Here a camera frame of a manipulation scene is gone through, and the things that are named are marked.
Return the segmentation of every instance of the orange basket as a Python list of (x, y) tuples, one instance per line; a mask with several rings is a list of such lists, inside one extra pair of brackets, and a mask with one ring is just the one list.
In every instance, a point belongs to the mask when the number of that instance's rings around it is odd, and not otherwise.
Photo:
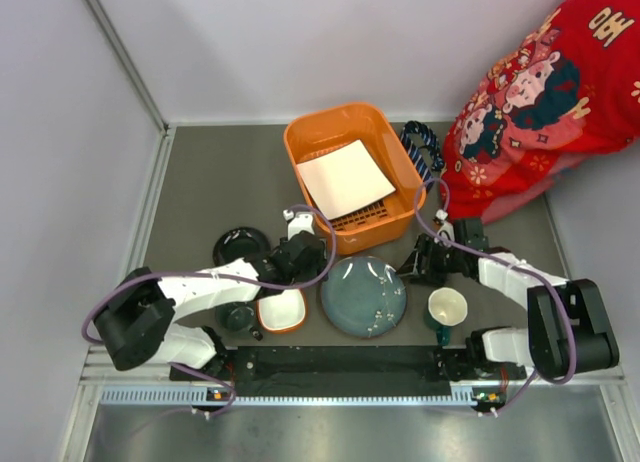
[[(353, 103), (304, 115), (289, 124), (284, 144), (307, 204), (316, 206), (297, 164), (307, 162), (360, 139), (395, 192), (356, 212), (332, 220), (337, 252), (349, 255), (401, 237), (414, 214), (413, 197), (422, 184), (409, 155), (384, 114), (370, 104)], [(426, 195), (420, 199), (420, 207)], [(316, 217), (320, 231), (328, 227)]]

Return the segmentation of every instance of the mug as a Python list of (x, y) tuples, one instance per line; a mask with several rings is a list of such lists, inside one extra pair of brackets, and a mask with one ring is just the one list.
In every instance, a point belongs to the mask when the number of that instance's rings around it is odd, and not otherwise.
[(424, 323), (434, 330), (438, 345), (445, 346), (451, 341), (451, 328), (467, 318), (467, 299), (460, 292), (449, 287), (434, 290), (424, 311)]

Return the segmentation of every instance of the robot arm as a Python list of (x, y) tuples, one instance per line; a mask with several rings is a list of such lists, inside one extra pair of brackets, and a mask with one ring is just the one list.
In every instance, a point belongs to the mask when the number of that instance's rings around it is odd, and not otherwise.
[[(278, 285), (316, 277), (326, 265), (326, 248), (313, 235), (313, 217), (285, 213), (285, 218), (289, 237), (269, 253), (200, 271), (210, 277), (165, 277), (143, 283), (111, 300), (94, 324), (116, 369), (129, 370), (150, 360), (200, 369), (223, 352), (224, 346), (210, 329), (175, 322), (202, 310), (282, 292), (228, 276)], [(150, 273), (147, 268), (137, 269), (123, 282)]]
[(571, 281), (546, 274), (501, 248), (490, 248), (480, 219), (446, 222), (439, 214), (439, 235), (504, 260), (497, 261), (463, 252), (423, 234), (398, 275), (411, 282), (443, 286), (451, 273), (461, 273), (495, 289), (527, 310), (528, 328), (495, 328), (477, 331), (467, 339), (469, 359), (477, 366), (513, 362), (535, 366), (547, 379), (561, 377), (569, 366), (567, 335), (549, 290), (540, 280), (514, 270), (526, 269), (542, 276), (558, 292), (572, 323), (576, 340), (576, 373), (614, 367), (618, 346), (595, 283)]

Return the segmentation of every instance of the striped strap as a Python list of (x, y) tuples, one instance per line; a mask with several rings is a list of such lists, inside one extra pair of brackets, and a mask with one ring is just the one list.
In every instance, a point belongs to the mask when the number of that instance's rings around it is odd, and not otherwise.
[[(418, 134), (422, 138), (424, 145), (416, 147), (411, 140), (410, 134)], [(431, 172), (439, 173), (444, 168), (444, 159), (440, 151), (438, 137), (433, 133), (433, 130), (425, 124), (416, 122), (415, 120), (407, 122), (400, 134), (400, 142), (402, 142), (402, 146), (409, 154), (422, 180), (429, 180), (431, 178)], [(431, 157), (431, 170), (427, 167), (420, 153), (421, 149), (426, 149), (427, 152), (429, 152), (429, 156)]]

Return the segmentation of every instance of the red bag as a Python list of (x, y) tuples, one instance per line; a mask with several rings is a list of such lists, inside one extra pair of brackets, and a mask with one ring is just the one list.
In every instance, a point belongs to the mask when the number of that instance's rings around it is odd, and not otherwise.
[(638, 135), (640, 0), (566, 0), (494, 65), (449, 131), (449, 215), (491, 222)]

